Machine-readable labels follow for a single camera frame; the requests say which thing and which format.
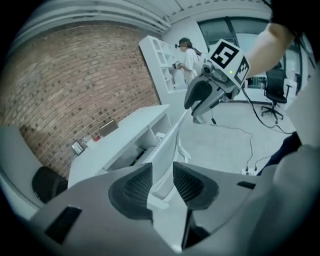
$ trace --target brick wall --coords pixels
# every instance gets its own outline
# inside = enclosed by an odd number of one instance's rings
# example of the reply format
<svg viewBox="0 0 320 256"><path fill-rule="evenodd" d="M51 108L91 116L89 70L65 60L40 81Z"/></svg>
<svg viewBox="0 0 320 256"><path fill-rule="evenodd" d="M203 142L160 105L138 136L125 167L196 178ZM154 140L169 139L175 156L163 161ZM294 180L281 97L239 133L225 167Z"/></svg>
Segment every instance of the brick wall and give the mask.
<svg viewBox="0 0 320 256"><path fill-rule="evenodd" d="M43 165L68 178L71 145L159 100L140 52L142 31L86 24L47 32L9 59L0 80L2 124L16 124Z"/></svg>

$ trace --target white shirt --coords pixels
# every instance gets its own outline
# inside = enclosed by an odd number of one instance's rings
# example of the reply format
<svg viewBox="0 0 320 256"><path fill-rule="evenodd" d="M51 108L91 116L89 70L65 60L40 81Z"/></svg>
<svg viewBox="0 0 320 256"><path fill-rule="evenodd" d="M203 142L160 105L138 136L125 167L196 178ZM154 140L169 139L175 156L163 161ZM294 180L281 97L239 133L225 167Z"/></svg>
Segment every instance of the white shirt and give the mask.
<svg viewBox="0 0 320 256"><path fill-rule="evenodd" d="M182 69L183 75L186 83L189 85L190 82L198 75L197 64L200 61L200 58L196 54L195 50L188 48L185 51L185 59L183 64L188 69Z"/></svg>

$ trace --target person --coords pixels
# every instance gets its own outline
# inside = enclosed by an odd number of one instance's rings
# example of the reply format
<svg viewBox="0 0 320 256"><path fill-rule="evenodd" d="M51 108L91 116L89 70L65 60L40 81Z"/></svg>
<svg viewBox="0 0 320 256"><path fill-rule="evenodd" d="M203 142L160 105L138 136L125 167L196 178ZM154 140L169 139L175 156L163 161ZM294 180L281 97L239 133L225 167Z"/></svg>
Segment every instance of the person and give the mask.
<svg viewBox="0 0 320 256"><path fill-rule="evenodd" d="M189 38L183 37L179 40L179 49L185 53L184 61L176 66L177 69L182 69L185 82L189 85L191 81L198 76L201 67L204 63L202 53L193 47ZM191 108L192 110L198 103L196 102ZM193 122L196 124L204 124L206 121L203 116L193 117Z"/></svg>
<svg viewBox="0 0 320 256"><path fill-rule="evenodd" d="M296 4L288 0L271 1L270 22L258 35L255 45L248 53L251 69L247 78L272 69L284 56L291 43L294 40L298 42L303 33L311 44L315 61L318 62L318 33L314 30L317 14L310 4ZM272 155L257 175L261 175L265 167L278 164L283 157L297 151L301 144L298 133L294 132L283 141L280 149Z"/></svg>

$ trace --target electrical outlet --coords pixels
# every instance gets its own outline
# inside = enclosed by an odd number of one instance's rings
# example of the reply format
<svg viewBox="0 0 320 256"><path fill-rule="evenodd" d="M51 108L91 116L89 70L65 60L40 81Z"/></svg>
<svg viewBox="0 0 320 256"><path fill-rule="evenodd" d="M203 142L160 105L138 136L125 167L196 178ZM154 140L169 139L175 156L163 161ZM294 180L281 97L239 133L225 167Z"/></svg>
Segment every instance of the electrical outlet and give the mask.
<svg viewBox="0 0 320 256"><path fill-rule="evenodd" d="M250 176L256 176L258 174L258 170L255 170L255 168L248 168L248 171L246 171L246 168L241 170L242 175L250 175Z"/></svg>

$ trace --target white bookshelf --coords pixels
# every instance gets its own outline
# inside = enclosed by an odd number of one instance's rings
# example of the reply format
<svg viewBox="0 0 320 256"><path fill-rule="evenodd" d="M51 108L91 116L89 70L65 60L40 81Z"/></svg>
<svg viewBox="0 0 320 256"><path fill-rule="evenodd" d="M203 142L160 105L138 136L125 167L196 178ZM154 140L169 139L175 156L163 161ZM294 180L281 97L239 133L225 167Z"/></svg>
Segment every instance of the white bookshelf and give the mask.
<svg viewBox="0 0 320 256"><path fill-rule="evenodd" d="M177 59L177 49L153 36L139 42L144 59L151 73L161 104L169 104L168 116L175 124L185 111L184 102L187 85L181 70L172 64Z"/></svg>

